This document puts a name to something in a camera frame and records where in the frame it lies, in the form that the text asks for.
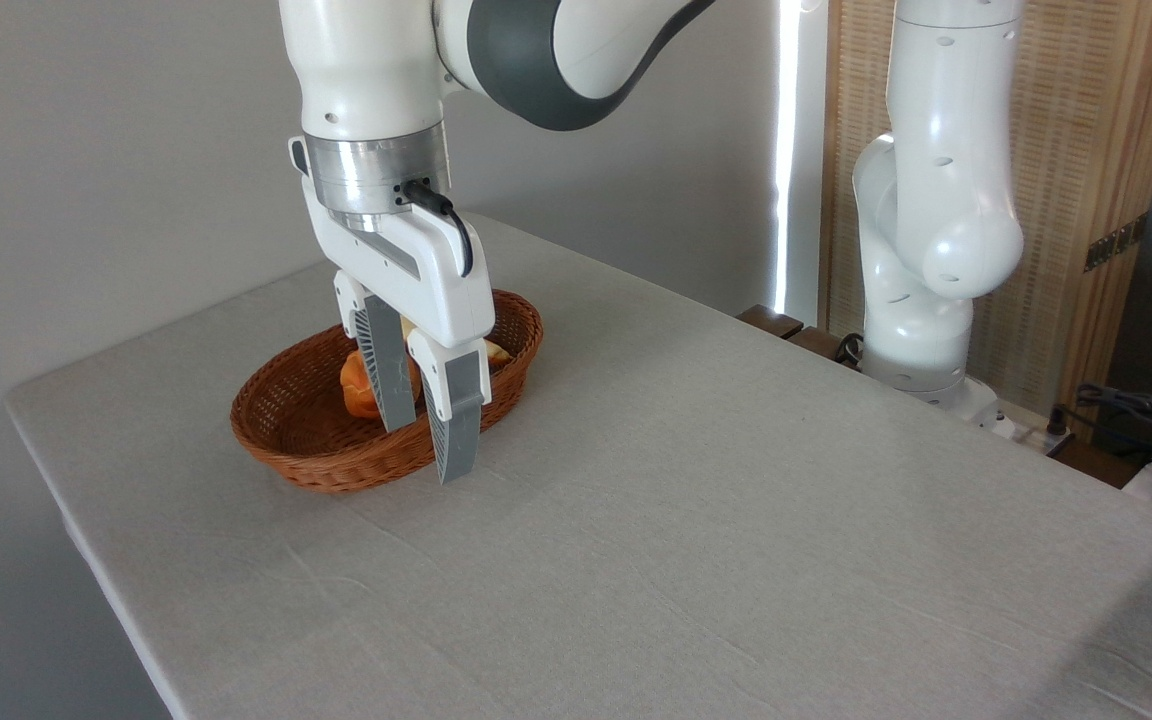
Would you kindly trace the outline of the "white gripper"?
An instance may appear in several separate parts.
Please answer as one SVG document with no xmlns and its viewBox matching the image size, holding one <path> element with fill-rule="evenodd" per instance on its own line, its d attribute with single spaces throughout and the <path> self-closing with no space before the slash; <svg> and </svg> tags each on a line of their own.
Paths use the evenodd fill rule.
<svg viewBox="0 0 1152 720">
<path fill-rule="evenodd" d="M 492 401 L 483 338 L 495 310 L 480 240 L 468 233 L 472 251 L 463 251 L 457 225 L 420 206 L 381 215 L 376 232 L 349 229 L 317 200 L 310 177 L 300 183 L 317 242 L 340 268 L 340 323 L 361 351 L 384 427 L 416 420 L 403 314 L 419 328 L 407 346 L 420 370 L 440 483 L 465 477 Z"/>
</svg>

